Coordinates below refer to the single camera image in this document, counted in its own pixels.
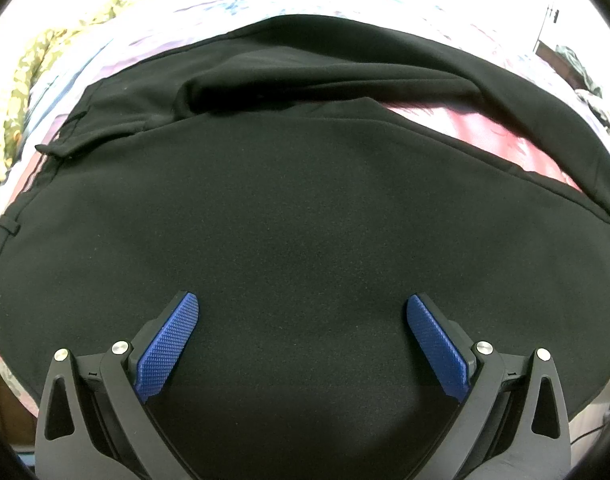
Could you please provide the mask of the yellow floral blanket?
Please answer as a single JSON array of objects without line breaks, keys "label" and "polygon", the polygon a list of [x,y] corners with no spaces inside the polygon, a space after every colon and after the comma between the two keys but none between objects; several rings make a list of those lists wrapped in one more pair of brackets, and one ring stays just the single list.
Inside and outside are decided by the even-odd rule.
[{"label": "yellow floral blanket", "polygon": [[20,57],[12,79],[3,87],[0,96],[0,183],[17,161],[24,142],[25,122],[29,114],[30,92],[39,78],[52,70],[63,53],[74,41],[93,26],[114,20],[130,6],[144,0],[110,0],[102,10],[88,20],[78,20],[64,27],[48,28],[40,32]]}]

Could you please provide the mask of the dark wooden nightstand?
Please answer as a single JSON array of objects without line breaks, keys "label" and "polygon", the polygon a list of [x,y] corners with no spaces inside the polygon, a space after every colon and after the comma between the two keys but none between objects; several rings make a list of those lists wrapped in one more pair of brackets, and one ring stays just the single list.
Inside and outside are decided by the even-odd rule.
[{"label": "dark wooden nightstand", "polygon": [[552,68],[560,68],[560,70],[562,70],[563,67],[570,67],[570,63],[564,56],[551,47],[548,47],[543,41],[536,41],[534,52],[539,58],[552,66]]}]

